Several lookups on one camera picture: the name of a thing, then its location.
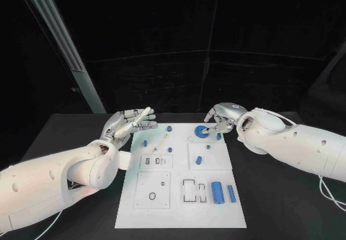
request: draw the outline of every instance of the wire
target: wire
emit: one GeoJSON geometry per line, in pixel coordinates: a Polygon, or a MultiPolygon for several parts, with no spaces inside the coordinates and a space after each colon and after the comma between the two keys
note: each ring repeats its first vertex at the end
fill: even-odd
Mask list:
{"type": "Polygon", "coordinates": [[[339,204],[346,205],[346,203],[342,202],[342,201],[338,201],[338,200],[335,199],[333,194],[332,194],[332,192],[331,192],[331,189],[329,189],[329,187],[328,187],[328,185],[326,185],[326,183],[325,183],[325,181],[323,181],[323,176],[320,176],[320,175],[319,175],[319,190],[320,190],[322,195],[323,195],[329,200],[332,200],[333,203],[336,204],[336,206],[346,212],[346,209],[339,205],[339,204]],[[323,193],[323,186],[325,186],[325,188],[326,188],[326,191],[328,191],[331,197],[326,196],[326,194],[323,193]]]}
{"type": "Polygon", "coordinates": [[[266,110],[266,109],[263,109],[263,108],[256,108],[253,111],[267,112],[269,114],[271,114],[271,115],[274,115],[274,116],[286,119],[286,120],[292,123],[292,125],[297,125],[295,121],[292,121],[292,120],[290,120],[289,118],[286,118],[283,115],[280,115],[279,113],[276,113],[276,112],[273,112],[273,111],[270,111],[270,110],[266,110]]]}
{"type": "Polygon", "coordinates": [[[57,220],[58,220],[58,218],[60,218],[62,212],[64,212],[64,211],[60,212],[60,214],[58,214],[55,220],[52,221],[49,227],[47,228],[45,232],[44,232],[44,233],[35,238],[35,240],[38,240],[38,239],[42,237],[42,235],[47,233],[47,231],[49,230],[49,228],[54,226],[54,224],[55,224],[55,222],[57,222],[57,220]]]}

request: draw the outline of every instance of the hole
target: hole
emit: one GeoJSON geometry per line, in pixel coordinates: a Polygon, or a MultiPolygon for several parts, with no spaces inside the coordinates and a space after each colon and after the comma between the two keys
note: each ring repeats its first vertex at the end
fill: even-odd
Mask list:
{"type": "Polygon", "coordinates": [[[57,179],[57,176],[55,176],[55,174],[54,174],[54,171],[52,171],[52,170],[49,170],[49,176],[51,176],[52,180],[55,180],[55,179],[57,179]]]}
{"type": "Polygon", "coordinates": [[[16,183],[12,184],[12,189],[13,189],[15,192],[19,191],[21,188],[19,188],[19,185],[16,183]]]}
{"type": "Polygon", "coordinates": [[[156,193],[155,193],[155,192],[152,192],[152,193],[149,194],[149,198],[150,198],[150,200],[155,200],[155,199],[156,199],[156,197],[158,197],[156,193]]]}

